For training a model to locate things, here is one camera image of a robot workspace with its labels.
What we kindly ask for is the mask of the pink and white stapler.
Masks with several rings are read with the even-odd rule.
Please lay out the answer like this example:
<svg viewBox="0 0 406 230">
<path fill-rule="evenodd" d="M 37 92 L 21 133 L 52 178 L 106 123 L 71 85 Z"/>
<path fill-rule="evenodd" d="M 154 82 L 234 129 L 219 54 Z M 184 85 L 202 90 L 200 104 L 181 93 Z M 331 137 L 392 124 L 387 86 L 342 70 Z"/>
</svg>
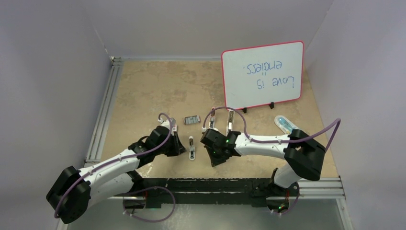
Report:
<svg viewBox="0 0 406 230">
<path fill-rule="evenodd" d="M 215 128 L 215 107 L 213 106 L 211 108 L 211 113 L 210 113 L 210 120 L 209 120 L 209 128 Z"/>
</svg>

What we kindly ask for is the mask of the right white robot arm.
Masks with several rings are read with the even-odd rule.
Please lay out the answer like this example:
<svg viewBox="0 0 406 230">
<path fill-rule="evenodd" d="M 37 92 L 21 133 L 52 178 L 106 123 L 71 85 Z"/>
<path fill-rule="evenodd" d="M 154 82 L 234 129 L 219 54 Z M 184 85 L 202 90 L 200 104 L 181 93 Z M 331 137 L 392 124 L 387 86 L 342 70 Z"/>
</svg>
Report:
<svg viewBox="0 0 406 230">
<path fill-rule="evenodd" d="M 259 155 L 286 161 L 275 170 L 269 189 L 280 195 L 300 179 L 318 181 L 321 177 L 326 148 L 304 131 L 295 129 L 281 136 L 246 137 L 239 131 L 223 135 L 215 129 L 206 130 L 200 142 L 206 148 L 212 167 L 225 163 L 232 156 Z"/>
</svg>

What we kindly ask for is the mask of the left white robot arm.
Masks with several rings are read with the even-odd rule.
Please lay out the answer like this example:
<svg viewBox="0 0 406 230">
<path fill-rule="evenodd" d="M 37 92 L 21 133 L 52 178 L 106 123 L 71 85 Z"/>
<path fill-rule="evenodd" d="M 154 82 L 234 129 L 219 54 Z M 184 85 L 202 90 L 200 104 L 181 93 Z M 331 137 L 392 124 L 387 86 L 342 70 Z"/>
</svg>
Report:
<svg viewBox="0 0 406 230">
<path fill-rule="evenodd" d="M 46 200 L 54 217 L 69 224 L 91 206 L 116 195 L 147 197 L 157 185 L 148 184 L 137 169 L 151 163 L 158 155 L 179 156 L 186 152 L 177 125 L 159 125 L 148 136 L 141 137 L 118 155 L 93 166 L 65 168 Z"/>
</svg>

